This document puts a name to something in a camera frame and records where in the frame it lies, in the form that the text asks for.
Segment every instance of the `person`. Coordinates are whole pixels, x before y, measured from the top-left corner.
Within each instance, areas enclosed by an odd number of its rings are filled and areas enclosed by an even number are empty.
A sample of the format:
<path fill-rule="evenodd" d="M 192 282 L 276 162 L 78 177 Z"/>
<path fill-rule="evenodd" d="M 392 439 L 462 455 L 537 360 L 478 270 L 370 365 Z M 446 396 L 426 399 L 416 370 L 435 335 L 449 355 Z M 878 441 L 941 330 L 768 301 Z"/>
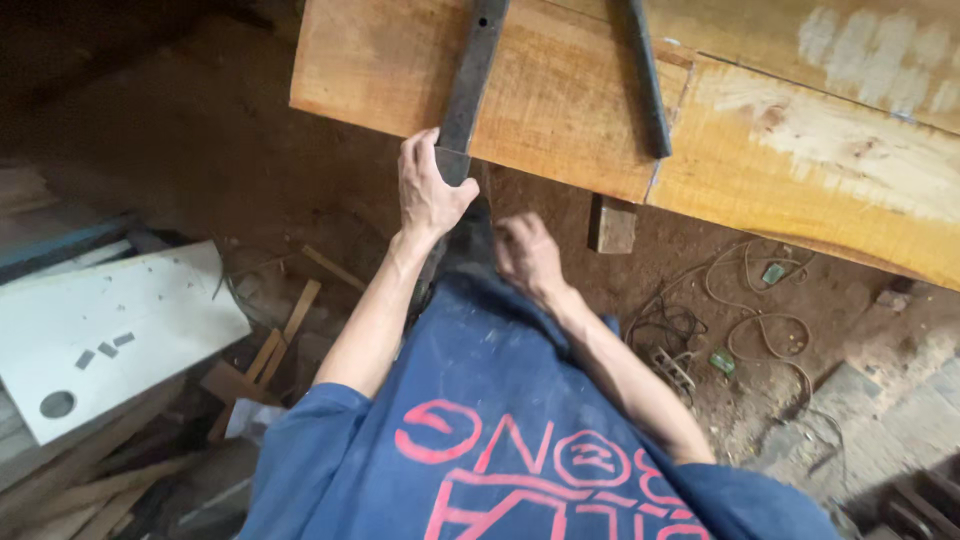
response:
<path fill-rule="evenodd" d="M 401 346 L 431 249 L 481 201 L 474 179 L 444 183 L 438 136 L 400 147 L 400 231 L 314 386 L 268 429 L 239 537 L 838 537 L 796 489 L 716 464 L 564 280 L 534 213 L 497 222 L 495 271 L 438 270 Z"/>

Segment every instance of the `blue t-shirt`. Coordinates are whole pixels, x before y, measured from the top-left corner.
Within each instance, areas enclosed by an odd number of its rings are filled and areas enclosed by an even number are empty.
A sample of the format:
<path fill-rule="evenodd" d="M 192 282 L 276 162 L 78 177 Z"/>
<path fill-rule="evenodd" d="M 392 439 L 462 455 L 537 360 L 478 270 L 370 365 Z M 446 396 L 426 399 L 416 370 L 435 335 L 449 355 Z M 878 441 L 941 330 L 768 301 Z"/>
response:
<path fill-rule="evenodd" d="M 673 465 L 568 358 L 511 287 L 447 274 L 375 400 L 318 384 L 270 427 L 240 538 L 837 538 L 796 489 Z"/>

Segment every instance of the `hand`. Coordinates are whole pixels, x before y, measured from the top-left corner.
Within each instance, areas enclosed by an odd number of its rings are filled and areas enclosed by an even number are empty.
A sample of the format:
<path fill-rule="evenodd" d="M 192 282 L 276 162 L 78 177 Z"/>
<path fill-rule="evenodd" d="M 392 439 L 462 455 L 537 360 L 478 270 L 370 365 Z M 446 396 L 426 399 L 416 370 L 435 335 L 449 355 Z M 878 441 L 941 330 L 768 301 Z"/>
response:
<path fill-rule="evenodd" d="M 564 280 L 560 248 L 533 212 L 496 222 L 497 271 L 538 306 L 553 311 L 572 290 Z"/>
<path fill-rule="evenodd" d="M 467 178 L 459 187 L 444 182 L 434 151 L 438 137 L 440 128 L 433 128 L 404 140 L 397 164 L 402 229 L 424 237 L 431 246 L 453 229 L 480 192 L 473 178 Z"/>

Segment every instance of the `left hand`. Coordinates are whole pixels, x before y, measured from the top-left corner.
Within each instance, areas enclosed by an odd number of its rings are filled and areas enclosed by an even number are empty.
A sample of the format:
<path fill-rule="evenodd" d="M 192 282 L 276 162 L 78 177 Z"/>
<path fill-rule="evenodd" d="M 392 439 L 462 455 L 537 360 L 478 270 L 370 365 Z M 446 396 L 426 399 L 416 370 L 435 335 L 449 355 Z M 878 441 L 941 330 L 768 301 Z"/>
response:
<path fill-rule="evenodd" d="M 459 187 L 444 182 L 434 151 L 439 137 L 440 128 L 433 128 L 404 140 L 397 164 L 402 229 L 434 242 L 453 229 L 480 193 L 473 178 L 467 178 Z"/>

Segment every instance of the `forearm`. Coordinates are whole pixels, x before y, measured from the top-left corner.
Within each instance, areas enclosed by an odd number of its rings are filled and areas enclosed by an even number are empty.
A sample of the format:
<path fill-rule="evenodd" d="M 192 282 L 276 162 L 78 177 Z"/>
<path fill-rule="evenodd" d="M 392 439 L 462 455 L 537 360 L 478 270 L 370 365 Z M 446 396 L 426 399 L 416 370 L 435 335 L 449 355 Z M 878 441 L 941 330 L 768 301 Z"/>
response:
<path fill-rule="evenodd" d="M 373 397 L 399 349 L 414 284 L 434 240 L 401 231 L 333 343 L 314 383 L 338 382 Z"/>
<path fill-rule="evenodd" d="M 715 462 L 684 404 L 603 324 L 576 289 L 548 295 L 545 303 L 584 371 L 632 422 L 654 436 L 678 464 Z"/>

